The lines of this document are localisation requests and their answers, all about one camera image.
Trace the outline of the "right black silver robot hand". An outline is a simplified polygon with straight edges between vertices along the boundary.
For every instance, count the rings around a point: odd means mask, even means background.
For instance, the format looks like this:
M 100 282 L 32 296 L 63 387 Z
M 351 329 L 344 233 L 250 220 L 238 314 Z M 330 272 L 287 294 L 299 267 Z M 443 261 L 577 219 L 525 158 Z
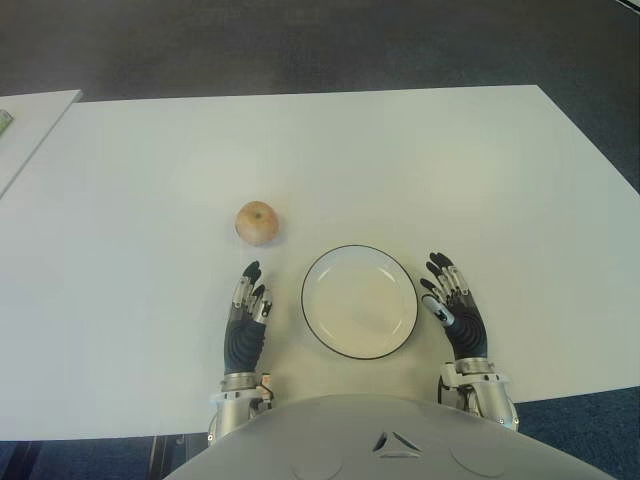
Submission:
M 426 268 L 437 283 L 420 279 L 426 290 L 421 302 L 440 322 L 455 359 L 486 359 L 488 338 L 485 324 L 462 272 L 440 252 L 429 254 Z

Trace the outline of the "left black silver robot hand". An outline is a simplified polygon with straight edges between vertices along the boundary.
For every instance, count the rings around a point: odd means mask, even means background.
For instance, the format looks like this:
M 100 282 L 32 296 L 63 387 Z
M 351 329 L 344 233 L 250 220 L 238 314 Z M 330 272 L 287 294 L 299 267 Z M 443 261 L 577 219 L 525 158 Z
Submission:
M 224 338 L 225 375 L 256 371 L 273 307 L 271 292 L 257 284 L 261 274 L 260 263 L 250 263 L 234 289 Z

